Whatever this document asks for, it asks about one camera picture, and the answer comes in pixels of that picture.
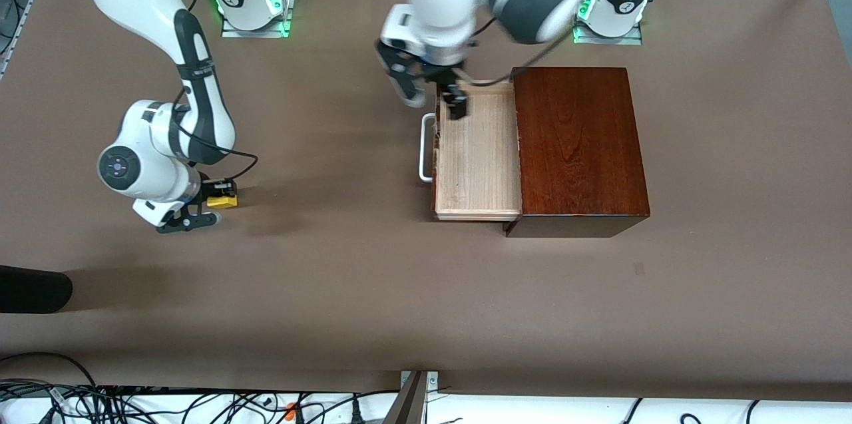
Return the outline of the white drawer handle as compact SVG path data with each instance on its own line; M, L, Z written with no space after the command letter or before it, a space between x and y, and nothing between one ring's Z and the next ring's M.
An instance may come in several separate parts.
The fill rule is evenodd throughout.
M427 112L420 121L418 138L418 178L426 184L434 182L434 151L436 140L437 114Z

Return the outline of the dark brown wooden cabinet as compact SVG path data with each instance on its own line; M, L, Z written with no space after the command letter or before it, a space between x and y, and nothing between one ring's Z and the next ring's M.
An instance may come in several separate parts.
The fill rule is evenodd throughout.
M624 67L532 67L513 87L521 211L506 236L608 238L651 215Z

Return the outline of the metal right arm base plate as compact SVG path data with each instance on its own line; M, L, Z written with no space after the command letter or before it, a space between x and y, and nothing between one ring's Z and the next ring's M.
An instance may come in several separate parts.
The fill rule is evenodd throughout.
M286 38L294 0L216 0L223 37Z

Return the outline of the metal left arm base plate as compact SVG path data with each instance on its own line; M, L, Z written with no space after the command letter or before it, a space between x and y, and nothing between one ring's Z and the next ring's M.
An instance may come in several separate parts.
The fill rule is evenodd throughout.
M641 12L617 15L606 0L584 0L573 21L575 44L641 45Z

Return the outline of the light wooden drawer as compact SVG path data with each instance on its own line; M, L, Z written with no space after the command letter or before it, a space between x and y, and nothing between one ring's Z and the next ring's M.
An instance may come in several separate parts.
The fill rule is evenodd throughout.
M451 120L438 97L433 152L434 212L442 221L510 222L521 215L515 90L461 83L467 114Z

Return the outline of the black cylindrical object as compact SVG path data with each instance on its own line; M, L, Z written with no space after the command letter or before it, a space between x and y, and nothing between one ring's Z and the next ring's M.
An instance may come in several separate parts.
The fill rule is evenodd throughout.
M0 313L56 313L72 295L73 282L64 273L0 264Z

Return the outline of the metal bracket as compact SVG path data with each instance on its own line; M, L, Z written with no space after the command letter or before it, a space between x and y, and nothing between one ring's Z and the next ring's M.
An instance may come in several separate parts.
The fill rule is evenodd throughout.
M437 371L403 371L401 391L381 424L426 424L428 397L438 391Z

